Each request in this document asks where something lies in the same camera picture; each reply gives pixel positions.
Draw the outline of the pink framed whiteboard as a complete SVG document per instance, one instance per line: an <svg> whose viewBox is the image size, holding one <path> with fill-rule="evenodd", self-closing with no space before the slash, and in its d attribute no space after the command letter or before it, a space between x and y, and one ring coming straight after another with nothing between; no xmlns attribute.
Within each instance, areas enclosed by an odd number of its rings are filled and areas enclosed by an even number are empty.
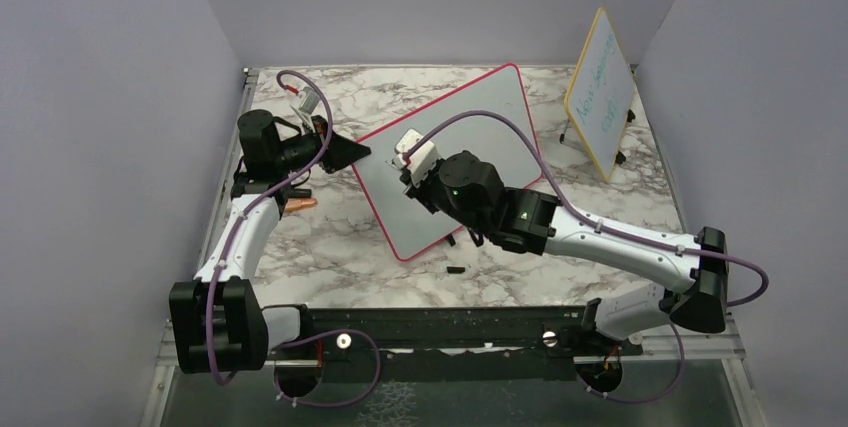
<svg viewBox="0 0 848 427"><path fill-rule="evenodd" d="M469 110L487 110L509 119L534 147L538 146L521 73L513 63L397 116L357 140L369 147L371 154L353 165L354 173L393 255L400 261L418 256L459 230L461 224L444 214L429 213L419 202L404 195L400 172L391 165L396 156L394 148L408 130L425 134ZM474 116L458 121L437 134L432 142L444 158L468 150L493 164L508 187L527 187L542 176L533 155L518 136L489 117Z"/></svg>

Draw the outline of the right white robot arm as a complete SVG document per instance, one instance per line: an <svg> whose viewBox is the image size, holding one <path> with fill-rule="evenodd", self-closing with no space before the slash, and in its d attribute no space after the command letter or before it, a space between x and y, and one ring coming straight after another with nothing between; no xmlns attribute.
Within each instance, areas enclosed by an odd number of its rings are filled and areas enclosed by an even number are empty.
<svg viewBox="0 0 848 427"><path fill-rule="evenodd" d="M459 222L477 246L574 257L649 280L646 287L587 304L576 331L589 353L665 324L700 333L726 327L725 244L715 229L672 236L571 212L556 196L505 186L492 164L469 151L432 160L397 155L392 164L407 197Z"/></svg>

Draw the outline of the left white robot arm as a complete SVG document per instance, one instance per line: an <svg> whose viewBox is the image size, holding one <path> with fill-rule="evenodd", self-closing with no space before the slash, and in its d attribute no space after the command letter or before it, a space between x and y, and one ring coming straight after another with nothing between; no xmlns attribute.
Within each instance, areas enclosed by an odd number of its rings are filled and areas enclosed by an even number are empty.
<svg viewBox="0 0 848 427"><path fill-rule="evenodd" d="M279 328L268 326L251 280L282 220L294 180L313 166L328 174L343 170L371 150L335 133L320 115L307 121L305 132L288 139L278 131L283 122L266 110L239 117L242 157L229 218L194 278L175 283L169 293L177 360L187 374L258 370L276 344L294 358L313 348L313 329L296 315L286 315Z"/></svg>

